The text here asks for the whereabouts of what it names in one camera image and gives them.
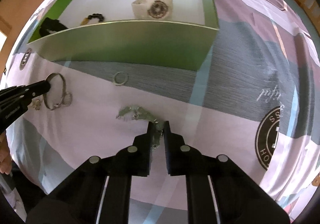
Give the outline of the person's left hand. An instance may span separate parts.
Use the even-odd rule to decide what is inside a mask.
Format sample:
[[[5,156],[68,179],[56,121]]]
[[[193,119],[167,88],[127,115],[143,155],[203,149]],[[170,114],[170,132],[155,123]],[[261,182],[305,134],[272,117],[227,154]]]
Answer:
[[[0,172],[8,175],[12,169],[12,158],[5,131],[1,134],[0,141]]]

